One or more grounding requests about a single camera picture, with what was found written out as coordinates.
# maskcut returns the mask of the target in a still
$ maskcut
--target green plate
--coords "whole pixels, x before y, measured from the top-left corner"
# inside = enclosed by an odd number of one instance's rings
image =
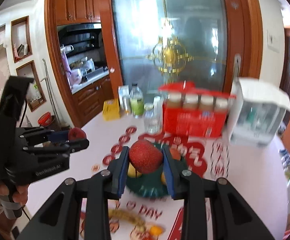
[[[162,144],[154,143],[154,146],[161,150]],[[181,158],[181,161],[187,167],[186,161]],[[163,172],[163,165],[156,171],[149,174],[142,174],[138,178],[131,178],[127,176],[126,186],[140,197],[146,198],[161,198],[168,195],[167,187],[161,181]]]

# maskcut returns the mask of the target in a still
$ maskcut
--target round table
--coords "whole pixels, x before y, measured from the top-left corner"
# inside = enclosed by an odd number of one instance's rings
[[[90,145],[86,150],[71,155],[70,169],[29,186],[26,206],[32,215],[66,178],[82,180],[106,169],[111,158],[119,157],[120,147],[117,144],[130,147],[144,134],[144,123],[142,119],[132,116],[106,122],[100,113],[83,130]],[[283,238],[288,198],[286,179],[278,154],[283,144],[277,136],[265,148],[230,145],[225,138],[178,138],[168,134],[162,137],[167,138],[164,142],[176,146],[186,154],[190,168],[200,176],[206,179],[227,176],[274,238]],[[220,165],[215,165],[215,160],[222,161]],[[125,188],[119,206],[139,214],[148,223],[161,225],[165,232],[159,236],[160,240],[178,239],[180,232],[176,225],[179,223],[178,215],[183,201],[174,201],[170,197],[155,201],[144,199]],[[212,239],[208,206],[206,210],[209,221],[208,239]],[[112,239],[129,239],[130,230],[132,229],[122,223]]]

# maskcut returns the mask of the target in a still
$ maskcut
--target red fruit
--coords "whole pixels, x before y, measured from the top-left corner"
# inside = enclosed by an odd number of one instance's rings
[[[87,135],[82,129],[74,127],[68,132],[68,140],[72,141],[77,139],[87,139]]]
[[[169,151],[171,152],[171,155],[172,155],[173,159],[181,160],[181,154],[180,154],[180,152],[177,149],[170,148]]]
[[[129,161],[136,171],[148,174],[156,171],[163,162],[163,154],[147,140],[136,141],[129,149]]]

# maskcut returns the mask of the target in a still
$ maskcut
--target red gift box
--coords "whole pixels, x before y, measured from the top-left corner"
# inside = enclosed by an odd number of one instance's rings
[[[173,83],[163,85],[159,90],[182,94],[209,95],[217,98],[235,98],[219,91],[195,88],[194,83]],[[163,104],[163,130],[165,132],[197,137],[220,137],[227,112],[210,112],[199,109],[168,108]]]

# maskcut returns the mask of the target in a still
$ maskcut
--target transparent cabinet door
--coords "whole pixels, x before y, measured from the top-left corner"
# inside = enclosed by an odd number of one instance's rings
[[[227,55],[224,0],[112,0],[112,11],[125,85],[137,82],[145,98],[151,98],[168,82],[162,69],[172,68],[179,71],[171,74],[173,81],[223,89]]]

